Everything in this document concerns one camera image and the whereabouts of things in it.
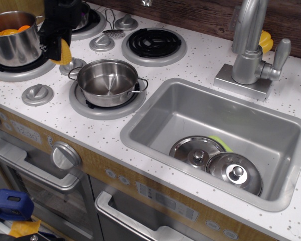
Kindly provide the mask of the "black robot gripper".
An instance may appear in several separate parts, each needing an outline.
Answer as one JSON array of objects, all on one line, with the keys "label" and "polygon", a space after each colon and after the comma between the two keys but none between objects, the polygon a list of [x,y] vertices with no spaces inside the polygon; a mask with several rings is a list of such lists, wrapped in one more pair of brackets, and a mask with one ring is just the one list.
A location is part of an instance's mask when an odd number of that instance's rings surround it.
[{"label": "black robot gripper", "polygon": [[44,22],[38,31],[40,49],[48,59],[61,60],[61,40],[71,43],[81,21],[81,1],[44,1]]}]

